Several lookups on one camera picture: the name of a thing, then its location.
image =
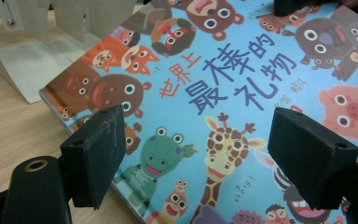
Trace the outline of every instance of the orange fox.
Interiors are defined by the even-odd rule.
[[[122,67],[131,74],[150,75],[146,64],[159,61],[147,47],[135,45],[131,48],[120,43],[112,36],[105,37],[82,56],[83,61],[109,73],[110,66]]]

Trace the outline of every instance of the black object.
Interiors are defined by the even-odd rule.
[[[287,16],[312,2],[314,0],[274,0],[274,14],[275,16]]]
[[[96,113],[62,143],[59,159],[37,157],[14,169],[0,193],[0,222],[72,223],[70,199],[99,208],[125,149],[122,106]]]
[[[348,223],[358,223],[358,147],[299,112],[277,107],[268,152],[314,209],[350,203]]]

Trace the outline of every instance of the pink pig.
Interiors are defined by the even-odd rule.
[[[344,137],[358,140],[358,87],[335,86],[319,93],[324,104],[323,125]]]

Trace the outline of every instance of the blue book cover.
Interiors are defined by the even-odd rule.
[[[69,132],[123,105],[112,186],[146,223],[344,223],[268,153],[274,108],[358,146],[358,15],[272,0],[152,0],[40,91]]]

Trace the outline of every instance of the wooden table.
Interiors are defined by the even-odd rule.
[[[13,169],[37,156],[60,157],[69,133],[43,102],[29,105],[0,76],[0,192],[8,189]],[[100,210],[74,208],[77,223],[139,223],[117,193],[109,189]]]

